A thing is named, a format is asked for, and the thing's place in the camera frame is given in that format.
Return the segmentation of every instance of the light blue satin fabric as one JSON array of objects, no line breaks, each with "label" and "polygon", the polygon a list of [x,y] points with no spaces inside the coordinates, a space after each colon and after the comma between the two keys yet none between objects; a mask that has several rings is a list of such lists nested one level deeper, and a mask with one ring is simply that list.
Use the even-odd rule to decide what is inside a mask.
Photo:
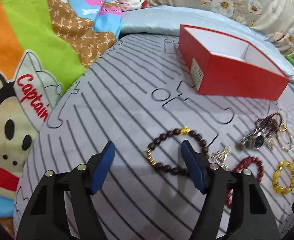
[{"label": "light blue satin fabric", "polygon": [[268,37],[223,15],[193,8],[154,6],[124,12],[120,33],[153,33],[179,36],[180,24],[214,29],[250,41],[266,53],[289,76],[290,86],[294,90],[294,67],[269,42]]}]

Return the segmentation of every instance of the silver screw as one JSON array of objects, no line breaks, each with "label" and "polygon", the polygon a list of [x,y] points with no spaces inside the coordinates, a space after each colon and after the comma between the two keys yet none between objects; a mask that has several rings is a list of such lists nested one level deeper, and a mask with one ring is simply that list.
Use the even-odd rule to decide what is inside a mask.
[{"label": "silver screw", "polygon": [[213,170],[217,170],[219,168],[219,165],[217,163],[210,163],[210,168]]},{"label": "silver screw", "polygon": [[251,170],[249,170],[249,169],[244,169],[243,172],[246,175],[250,175],[251,174]]},{"label": "silver screw", "polygon": [[54,172],[52,171],[52,170],[49,170],[49,171],[46,171],[45,172],[45,176],[46,177],[50,177],[50,176],[52,176],[54,174]]},{"label": "silver screw", "polygon": [[84,171],[86,168],[87,168],[87,166],[86,166],[85,164],[79,164],[79,165],[77,166],[77,169],[78,169],[79,171]]}]

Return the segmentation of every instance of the white sticker label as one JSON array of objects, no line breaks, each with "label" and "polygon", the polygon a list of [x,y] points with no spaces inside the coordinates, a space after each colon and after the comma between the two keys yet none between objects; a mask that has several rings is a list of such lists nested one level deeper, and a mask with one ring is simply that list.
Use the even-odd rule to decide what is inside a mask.
[{"label": "white sticker label", "polygon": [[194,80],[195,88],[198,91],[203,79],[203,72],[201,71],[197,61],[194,58],[192,59],[190,72],[192,79]]}]

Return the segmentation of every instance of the dark red bead string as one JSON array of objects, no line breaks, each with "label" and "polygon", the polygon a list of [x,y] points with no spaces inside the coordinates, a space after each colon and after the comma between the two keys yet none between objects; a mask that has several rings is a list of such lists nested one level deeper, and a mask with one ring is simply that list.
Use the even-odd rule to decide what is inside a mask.
[{"label": "dark red bead string", "polygon": [[[240,172],[243,169],[248,168],[251,164],[255,163],[258,166],[258,174],[257,181],[260,183],[262,181],[262,177],[264,175],[264,167],[262,166],[262,161],[257,157],[246,157],[240,161],[240,163],[232,170],[232,172]],[[225,205],[230,207],[232,201],[231,197],[231,189],[227,190]]]},{"label": "dark red bead string", "polygon": [[[155,138],[152,143],[149,143],[147,148],[153,151],[157,146],[160,145],[162,141],[165,141],[167,138],[173,137],[174,135],[180,135],[180,133],[181,133],[181,129],[179,128],[167,131],[166,133],[162,133],[161,135],[159,135],[159,137]],[[207,158],[209,158],[208,156],[209,148],[206,146],[207,141],[202,138],[202,135],[200,133],[197,133],[194,130],[189,131],[188,135],[194,138],[198,142],[201,148],[202,154],[204,154]],[[163,165],[162,163],[158,162],[158,163],[155,163],[153,167],[156,171],[164,171],[165,173],[170,172],[172,175],[188,176],[187,169],[180,168],[178,166],[172,168],[170,165]]]}]

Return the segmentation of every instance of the red box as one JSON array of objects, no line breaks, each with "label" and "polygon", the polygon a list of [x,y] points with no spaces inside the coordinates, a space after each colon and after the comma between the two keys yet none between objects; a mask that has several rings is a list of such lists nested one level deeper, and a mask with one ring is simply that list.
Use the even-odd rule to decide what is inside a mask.
[{"label": "red box", "polygon": [[289,82],[261,50],[227,33],[181,25],[179,50],[201,95],[278,100]]}]

